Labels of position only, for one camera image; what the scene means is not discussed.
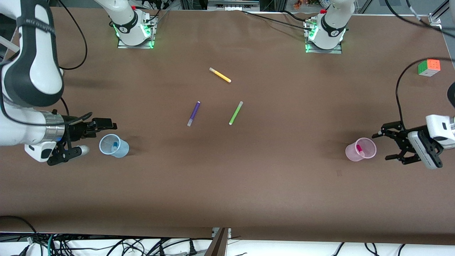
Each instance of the table surface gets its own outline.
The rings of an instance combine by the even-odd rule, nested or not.
[[[52,11],[59,63],[77,65],[81,36],[64,9]],[[112,118],[130,154],[98,150],[109,132],[80,141],[91,152],[55,167],[22,145],[0,148],[1,215],[48,232],[207,237],[229,226],[244,239],[454,243],[455,150],[439,170],[385,161],[398,152],[389,138],[374,140],[373,159],[344,154],[399,119],[395,84],[409,63],[448,56],[438,32],[353,16],[343,54],[322,55],[305,53],[301,30],[242,12],[170,11],[155,49],[132,50],[117,49],[104,10],[71,12],[88,58],[65,73],[64,98],[72,115]],[[441,68],[428,78],[416,66],[403,77],[407,127],[453,115],[446,91],[455,72],[448,62]]]

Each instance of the blue marker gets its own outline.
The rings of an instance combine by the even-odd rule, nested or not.
[[[196,116],[197,110],[199,109],[199,105],[201,105],[201,103],[196,102],[196,106],[194,106],[193,113],[191,113],[190,120],[188,121],[188,124],[187,124],[188,127],[191,126],[191,123],[193,122],[194,117]]]

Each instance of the cup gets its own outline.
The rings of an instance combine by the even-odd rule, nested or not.
[[[360,138],[347,146],[345,153],[349,160],[354,162],[370,159],[376,155],[376,145],[369,138]]]
[[[130,151],[130,145],[115,134],[108,134],[100,140],[100,151],[103,154],[122,158]]]

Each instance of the toy cube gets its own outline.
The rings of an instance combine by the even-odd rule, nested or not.
[[[419,75],[430,77],[441,70],[438,60],[428,59],[419,64]]]

